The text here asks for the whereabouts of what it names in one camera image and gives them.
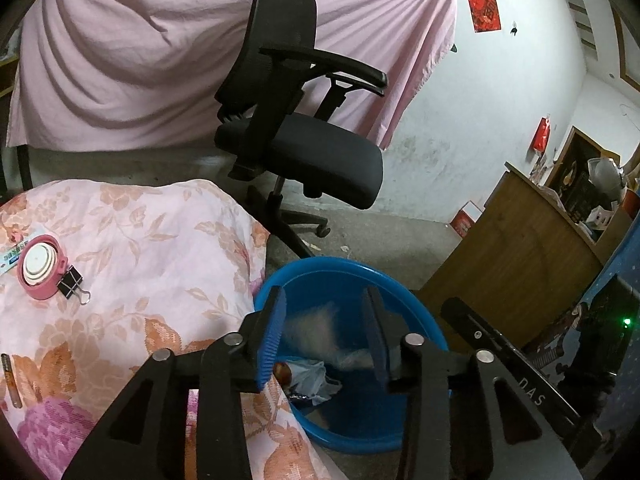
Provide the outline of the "black binder clip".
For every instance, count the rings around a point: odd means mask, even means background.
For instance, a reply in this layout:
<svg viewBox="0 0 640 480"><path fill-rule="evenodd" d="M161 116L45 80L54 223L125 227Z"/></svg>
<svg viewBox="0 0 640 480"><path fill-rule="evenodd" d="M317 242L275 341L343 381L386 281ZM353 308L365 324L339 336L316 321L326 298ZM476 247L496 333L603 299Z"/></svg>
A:
<svg viewBox="0 0 640 480"><path fill-rule="evenodd" d="M69 266L56 284L56 288L67 300L76 297L79 304L85 306L91 300L91 292L82 288L83 281L84 278L75 267Z"/></svg>

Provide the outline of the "crushed red paper cup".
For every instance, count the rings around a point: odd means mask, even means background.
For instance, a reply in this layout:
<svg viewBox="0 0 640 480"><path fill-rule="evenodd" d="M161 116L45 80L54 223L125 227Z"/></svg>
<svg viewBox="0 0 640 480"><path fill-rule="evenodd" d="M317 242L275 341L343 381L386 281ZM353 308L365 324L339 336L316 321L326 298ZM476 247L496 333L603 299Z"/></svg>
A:
<svg viewBox="0 0 640 480"><path fill-rule="evenodd" d="M291 387L292 384L292 370L288 366L288 363L277 362L273 365L273 376L277 379L280 386L286 390Z"/></svg>

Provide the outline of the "grey face mask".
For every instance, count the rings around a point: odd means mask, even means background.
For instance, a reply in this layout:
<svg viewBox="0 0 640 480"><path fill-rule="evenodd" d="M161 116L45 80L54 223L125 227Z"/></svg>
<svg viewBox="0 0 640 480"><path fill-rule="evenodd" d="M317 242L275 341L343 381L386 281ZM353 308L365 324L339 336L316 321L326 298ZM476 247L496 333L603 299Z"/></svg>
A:
<svg viewBox="0 0 640 480"><path fill-rule="evenodd" d="M326 374L326 364L317 360L286 362L291 371L288 391L317 406L331 400L340 392L342 384Z"/></svg>

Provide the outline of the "white blue yellow tube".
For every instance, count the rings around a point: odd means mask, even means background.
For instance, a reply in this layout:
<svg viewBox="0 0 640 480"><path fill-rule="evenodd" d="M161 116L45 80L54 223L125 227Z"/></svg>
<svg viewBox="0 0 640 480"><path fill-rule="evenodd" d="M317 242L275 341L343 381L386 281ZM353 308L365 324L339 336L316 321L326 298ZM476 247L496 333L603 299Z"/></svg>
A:
<svg viewBox="0 0 640 480"><path fill-rule="evenodd" d="M336 309L328 304L294 315L284 323L282 340L296 356L323 361L341 372L372 370L368 349L344 349L338 344Z"/></svg>

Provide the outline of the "brown wooden cabinet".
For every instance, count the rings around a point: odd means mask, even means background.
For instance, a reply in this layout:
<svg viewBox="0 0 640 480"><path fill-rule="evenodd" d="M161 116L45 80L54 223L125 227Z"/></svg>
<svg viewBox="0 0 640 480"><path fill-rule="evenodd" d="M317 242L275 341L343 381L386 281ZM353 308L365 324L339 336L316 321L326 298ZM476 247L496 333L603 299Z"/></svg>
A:
<svg viewBox="0 0 640 480"><path fill-rule="evenodd" d="M577 128L543 186L508 166L484 212L418 292L434 315L462 299L518 348L578 304L631 226L618 208L597 240L570 214L586 200L588 159L619 159Z"/></svg>

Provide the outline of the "small brown glass vial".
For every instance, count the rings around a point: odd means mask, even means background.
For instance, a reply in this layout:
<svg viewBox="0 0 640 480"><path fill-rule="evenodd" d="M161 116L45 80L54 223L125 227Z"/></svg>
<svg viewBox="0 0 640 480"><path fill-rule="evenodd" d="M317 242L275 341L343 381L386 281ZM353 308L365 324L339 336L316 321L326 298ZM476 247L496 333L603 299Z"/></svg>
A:
<svg viewBox="0 0 640 480"><path fill-rule="evenodd" d="M20 392L18 391L18 388L17 388L17 383L13 373L11 358L6 353L2 353L1 355L1 365L2 365L4 380L6 381L6 388L8 388L9 390L11 403L14 406L14 408L22 408L23 402L21 399Z"/></svg>

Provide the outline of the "blue plastic basin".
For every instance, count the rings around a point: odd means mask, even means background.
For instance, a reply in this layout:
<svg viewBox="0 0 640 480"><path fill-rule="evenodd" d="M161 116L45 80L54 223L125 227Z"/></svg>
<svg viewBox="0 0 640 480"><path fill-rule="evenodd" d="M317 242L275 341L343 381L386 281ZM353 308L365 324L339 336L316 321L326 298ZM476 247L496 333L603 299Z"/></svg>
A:
<svg viewBox="0 0 640 480"><path fill-rule="evenodd" d="M387 393L375 377L362 327L364 293L376 288L385 309L400 315L410 332L447 350L434 316L398 281L344 258L311 257L282 266L259 289L257 310L266 304L274 286L282 288L286 299L278 360L286 364L321 362L326 380L341 385L317 405L293 408L300 426L311 440L341 453L399 450L406 397Z"/></svg>

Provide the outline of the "floral pink tablecloth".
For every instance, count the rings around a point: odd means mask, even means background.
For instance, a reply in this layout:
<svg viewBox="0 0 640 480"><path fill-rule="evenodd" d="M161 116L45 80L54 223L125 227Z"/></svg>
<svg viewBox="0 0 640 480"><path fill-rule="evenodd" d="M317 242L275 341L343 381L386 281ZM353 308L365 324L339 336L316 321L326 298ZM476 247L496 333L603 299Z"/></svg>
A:
<svg viewBox="0 0 640 480"><path fill-rule="evenodd" d="M120 390L156 350L208 347L237 330L265 277L268 231L206 180L150 188L41 185L1 208L1 248L49 234L90 300L30 298L1 277L1 389L12 434L58 479Z"/></svg>

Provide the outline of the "red box on floor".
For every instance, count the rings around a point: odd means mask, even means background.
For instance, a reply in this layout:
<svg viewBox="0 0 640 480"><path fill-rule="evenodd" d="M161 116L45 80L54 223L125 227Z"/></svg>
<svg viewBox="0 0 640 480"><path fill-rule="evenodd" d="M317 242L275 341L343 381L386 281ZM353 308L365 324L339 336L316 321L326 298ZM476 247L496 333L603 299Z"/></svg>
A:
<svg viewBox="0 0 640 480"><path fill-rule="evenodd" d="M472 200L468 200L456 213L449 225L460 237L465 238L472 226L477 224L484 208L478 206Z"/></svg>

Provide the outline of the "pink collapsible cup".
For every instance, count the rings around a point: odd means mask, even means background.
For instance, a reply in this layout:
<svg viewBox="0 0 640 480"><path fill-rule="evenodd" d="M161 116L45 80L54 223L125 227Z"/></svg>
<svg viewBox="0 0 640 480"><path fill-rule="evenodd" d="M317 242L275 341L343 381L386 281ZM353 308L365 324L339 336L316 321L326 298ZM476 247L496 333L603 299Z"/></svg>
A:
<svg viewBox="0 0 640 480"><path fill-rule="evenodd" d="M16 273L30 298L47 300L58 292L58 283L67 268L68 259L58 240L50 234L41 234L21 251Z"/></svg>

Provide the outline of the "blue white flat packet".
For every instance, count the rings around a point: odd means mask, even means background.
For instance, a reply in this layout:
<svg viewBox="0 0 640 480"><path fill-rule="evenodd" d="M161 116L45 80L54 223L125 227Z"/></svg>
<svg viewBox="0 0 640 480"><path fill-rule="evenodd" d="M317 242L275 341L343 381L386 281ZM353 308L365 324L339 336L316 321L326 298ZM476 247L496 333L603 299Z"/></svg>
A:
<svg viewBox="0 0 640 480"><path fill-rule="evenodd" d="M35 232L32 232L28 235L25 235L21 238L19 242L15 242L10 245L6 249L2 249L1 258L0 258L0 274L6 274L6 272L11 271L15 268L20 260L22 253L24 252L26 246L37 236L43 234L42 229L36 229Z"/></svg>

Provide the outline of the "red hanging ornament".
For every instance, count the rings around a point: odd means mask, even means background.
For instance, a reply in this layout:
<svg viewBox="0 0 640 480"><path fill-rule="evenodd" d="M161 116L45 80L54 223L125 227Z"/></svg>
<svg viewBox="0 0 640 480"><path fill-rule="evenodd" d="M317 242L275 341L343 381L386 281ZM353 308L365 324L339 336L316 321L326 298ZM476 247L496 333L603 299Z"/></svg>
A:
<svg viewBox="0 0 640 480"><path fill-rule="evenodd" d="M530 148L534 152L538 154L542 154L547 148L549 136L550 136L550 118L543 117L541 118L537 126L532 143L530 144Z"/></svg>

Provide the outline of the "black office chair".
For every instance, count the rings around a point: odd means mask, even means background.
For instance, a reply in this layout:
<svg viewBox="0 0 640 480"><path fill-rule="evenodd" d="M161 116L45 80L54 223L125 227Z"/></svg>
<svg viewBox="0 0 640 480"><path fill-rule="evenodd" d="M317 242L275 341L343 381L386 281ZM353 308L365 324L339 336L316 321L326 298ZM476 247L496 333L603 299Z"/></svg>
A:
<svg viewBox="0 0 640 480"><path fill-rule="evenodd" d="M384 96L386 73L317 49L316 31L316 0L253 0L240 53L215 94L214 141L234 158L229 178L277 178L268 195L249 186L243 206L299 258L312 251L295 227L326 237L329 221L283 209L286 181L300 183L308 198L329 195L360 210L374 204L383 182L380 148L330 118L349 92Z"/></svg>

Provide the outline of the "pink hanging sheet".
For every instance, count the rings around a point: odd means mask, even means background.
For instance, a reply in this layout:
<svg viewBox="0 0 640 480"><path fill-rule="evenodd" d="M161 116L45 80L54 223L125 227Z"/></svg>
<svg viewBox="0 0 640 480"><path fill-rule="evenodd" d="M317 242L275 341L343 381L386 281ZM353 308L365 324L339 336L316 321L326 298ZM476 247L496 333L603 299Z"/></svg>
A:
<svg viewBox="0 0 640 480"><path fill-rule="evenodd" d="M36 0L22 23L6 143L59 152L183 144L218 125L215 92L252 0ZM316 0L316 45L386 73L332 122L386 146L454 43L457 0Z"/></svg>

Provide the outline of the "red wall decoration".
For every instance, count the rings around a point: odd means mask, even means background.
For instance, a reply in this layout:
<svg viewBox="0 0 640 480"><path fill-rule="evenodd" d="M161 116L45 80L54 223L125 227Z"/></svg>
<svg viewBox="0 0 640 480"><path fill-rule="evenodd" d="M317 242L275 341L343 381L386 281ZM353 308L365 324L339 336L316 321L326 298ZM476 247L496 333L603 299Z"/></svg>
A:
<svg viewBox="0 0 640 480"><path fill-rule="evenodd" d="M497 0L468 0L476 32L496 32L501 29Z"/></svg>

